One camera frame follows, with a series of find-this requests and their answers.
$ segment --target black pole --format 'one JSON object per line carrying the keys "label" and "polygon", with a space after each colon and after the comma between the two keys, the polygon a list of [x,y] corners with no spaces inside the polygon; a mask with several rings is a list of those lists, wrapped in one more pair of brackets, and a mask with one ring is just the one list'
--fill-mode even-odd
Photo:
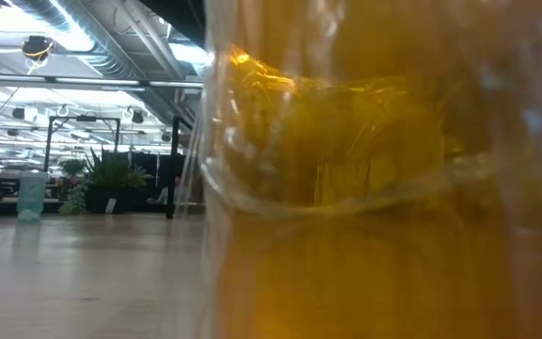
{"label": "black pole", "polygon": [[47,173],[49,169],[49,153],[52,149],[52,134],[54,133],[54,121],[56,117],[49,118],[49,127],[47,128],[47,146],[45,146],[45,166],[43,171]]}
{"label": "black pole", "polygon": [[114,136],[114,153],[116,153],[119,150],[120,119],[115,118],[114,121],[117,122],[117,134]]}
{"label": "black pole", "polygon": [[167,218],[173,218],[175,214],[175,161],[177,161],[177,151],[179,150],[179,123],[181,118],[173,118],[172,140],[170,141],[170,169],[168,178],[168,194],[167,194]]}

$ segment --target ceiling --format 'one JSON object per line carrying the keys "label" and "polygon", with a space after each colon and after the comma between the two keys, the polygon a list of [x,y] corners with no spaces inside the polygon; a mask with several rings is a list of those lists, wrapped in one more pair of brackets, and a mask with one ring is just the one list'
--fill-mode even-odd
{"label": "ceiling", "polygon": [[[132,79],[200,81],[205,57],[201,48],[182,34],[179,27],[171,26],[136,0],[45,0],[61,7],[56,8],[64,14],[63,24],[70,28],[70,33],[63,34],[56,31],[51,22],[39,20],[35,13],[25,10],[24,4],[30,7],[43,1],[5,1],[12,6],[0,6],[0,74],[104,78],[105,72],[97,65],[99,55],[94,51],[99,54],[112,51],[117,57],[114,60],[128,63],[131,72],[126,74],[132,75]],[[80,19],[73,15],[72,6],[85,11]],[[82,22],[86,17],[90,20],[88,24]],[[94,32],[103,40],[94,43],[91,39]],[[21,45],[32,35],[53,40],[54,47],[46,62],[35,62],[23,55]],[[0,171],[17,168],[19,164],[42,168],[48,117],[55,115],[120,118],[120,151],[170,153],[170,142],[162,140],[170,131],[168,122],[173,115],[194,118],[199,108],[199,90],[147,91],[148,95],[142,95],[137,91],[110,89],[51,89],[47,84],[43,88],[17,88],[14,83],[0,86]],[[14,118],[14,109],[23,109],[24,118]],[[142,112],[142,123],[132,121],[136,112]],[[55,125],[58,130],[52,144],[50,166],[54,169],[61,160],[82,157],[90,147],[114,147],[113,126],[106,122],[59,124]]]}

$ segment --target floor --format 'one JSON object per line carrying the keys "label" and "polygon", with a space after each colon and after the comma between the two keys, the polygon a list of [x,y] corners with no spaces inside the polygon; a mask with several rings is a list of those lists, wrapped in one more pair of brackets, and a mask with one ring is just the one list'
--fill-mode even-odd
{"label": "floor", "polygon": [[0,339],[193,336],[202,218],[0,218]]}

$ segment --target glass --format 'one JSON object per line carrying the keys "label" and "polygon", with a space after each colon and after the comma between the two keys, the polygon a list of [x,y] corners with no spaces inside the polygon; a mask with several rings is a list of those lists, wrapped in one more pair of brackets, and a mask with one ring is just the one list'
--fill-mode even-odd
{"label": "glass", "polygon": [[542,0],[208,5],[211,338],[542,338]]}

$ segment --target trash bin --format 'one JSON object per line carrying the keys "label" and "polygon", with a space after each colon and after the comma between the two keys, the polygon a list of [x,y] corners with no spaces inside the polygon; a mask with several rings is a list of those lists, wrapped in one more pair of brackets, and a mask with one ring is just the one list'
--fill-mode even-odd
{"label": "trash bin", "polygon": [[18,194],[18,221],[40,221],[45,197],[47,173],[23,172],[20,175],[20,193]]}

